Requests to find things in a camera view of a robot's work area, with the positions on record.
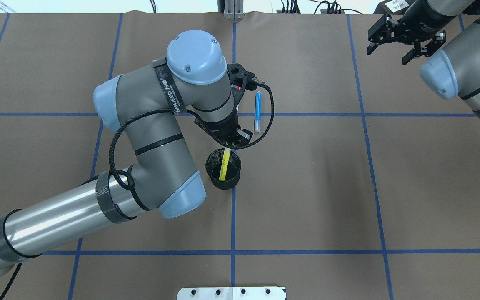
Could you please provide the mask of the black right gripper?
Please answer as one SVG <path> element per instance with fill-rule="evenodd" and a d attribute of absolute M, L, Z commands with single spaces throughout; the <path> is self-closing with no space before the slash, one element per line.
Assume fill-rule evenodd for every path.
<path fill-rule="evenodd" d="M 366 54 L 371 55 L 380 45 L 398 42 L 411 46 L 402 57 L 404 66 L 417 57 L 429 58 L 446 43 L 444 27 L 472 3 L 472 0 L 416 0 L 398 20 L 386 13 L 368 29 Z"/>

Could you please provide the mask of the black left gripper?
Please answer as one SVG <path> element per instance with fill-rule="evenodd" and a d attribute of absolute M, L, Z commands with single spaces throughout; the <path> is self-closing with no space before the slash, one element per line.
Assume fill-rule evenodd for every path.
<path fill-rule="evenodd" d="M 194 123 L 217 143 L 237 150 L 250 145 L 253 133 L 239 125 L 236 110 L 218 122 L 206 122 L 197 113 L 194 113 L 194 117 Z"/>

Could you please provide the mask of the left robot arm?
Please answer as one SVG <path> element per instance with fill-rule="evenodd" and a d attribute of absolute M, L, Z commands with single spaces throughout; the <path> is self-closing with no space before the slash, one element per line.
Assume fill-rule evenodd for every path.
<path fill-rule="evenodd" d="M 238 123 L 242 90 L 258 81 L 226 63 L 218 40 L 202 30 L 178 34 L 150 66 L 97 86 L 93 101 L 115 133 L 109 168 L 72 190 L 0 217 L 0 277 L 19 263 L 73 239 L 158 209 L 164 218 L 200 206 L 206 192 L 176 116 L 187 107 L 215 141 L 247 148 L 253 133 Z"/>

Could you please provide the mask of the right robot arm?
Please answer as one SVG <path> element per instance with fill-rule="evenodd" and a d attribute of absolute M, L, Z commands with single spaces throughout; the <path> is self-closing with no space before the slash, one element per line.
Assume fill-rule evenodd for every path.
<path fill-rule="evenodd" d="M 367 54 L 388 43 L 411 45 L 402 57 L 406 65 L 427 57 L 419 74 L 423 82 L 443 99 L 460 97 L 480 119 L 480 17 L 451 42 L 445 26 L 472 2 L 470 0 L 416 0 L 401 19 L 383 15 L 368 29 Z"/>

